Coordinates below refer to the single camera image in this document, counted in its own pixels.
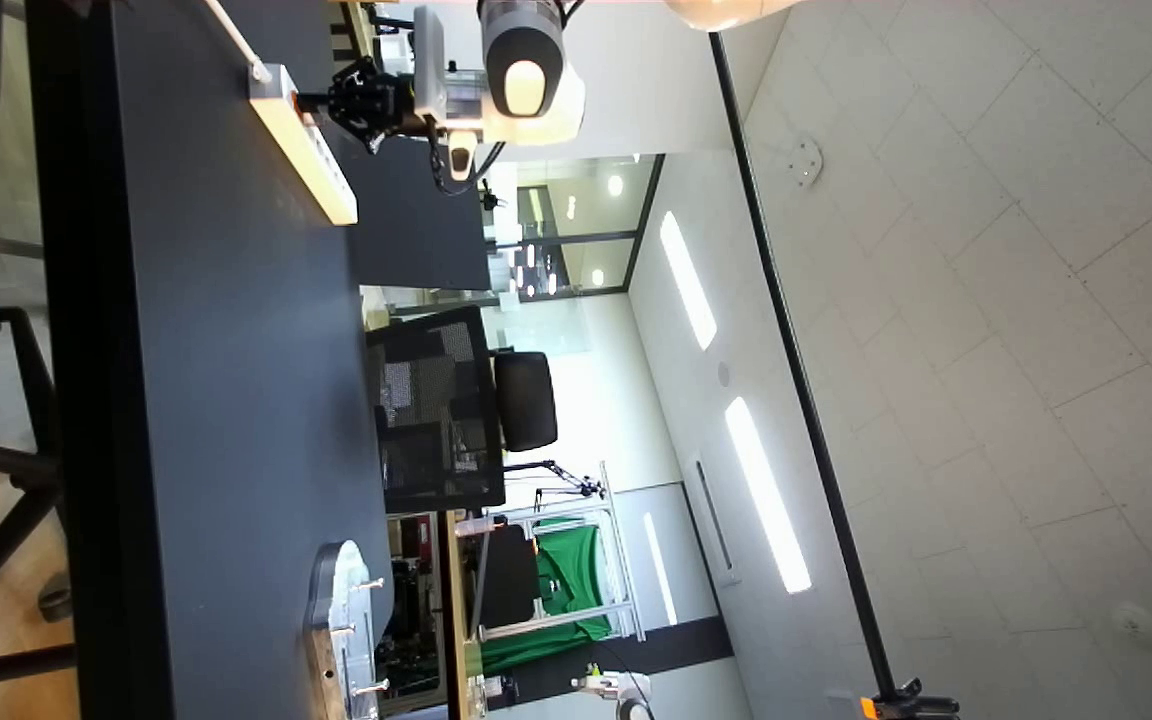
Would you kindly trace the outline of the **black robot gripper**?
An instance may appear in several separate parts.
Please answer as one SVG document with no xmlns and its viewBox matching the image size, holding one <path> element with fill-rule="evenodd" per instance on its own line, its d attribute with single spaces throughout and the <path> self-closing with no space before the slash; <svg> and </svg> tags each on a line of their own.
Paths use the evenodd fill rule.
<svg viewBox="0 0 1152 720">
<path fill-rule="evenodd" d="M 359 144 L 380 147 L 414 120 L 413 79 L 384 73 L 372 54 L 359 54 L 332 74 L 327 114 Z"/>
</svg>

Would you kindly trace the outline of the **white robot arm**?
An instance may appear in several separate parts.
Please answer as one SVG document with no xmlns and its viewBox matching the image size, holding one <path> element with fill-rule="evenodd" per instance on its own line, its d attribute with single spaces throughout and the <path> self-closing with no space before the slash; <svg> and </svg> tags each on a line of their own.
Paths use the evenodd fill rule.
<svg viewBox="0 0 1152 720">
<path fill-rule="evenodd" d="M 359 54 L 332 74 L 322 111 L 362 144 L 567 144 L 584 123 L 584 79 L 562 54 L 562 23 L 558 0 L 477 0 L 480 62 L 462 66 L 447 54 L 443 18 L 414 2 L 404 18 L 413 66 Z"/>
</svg>

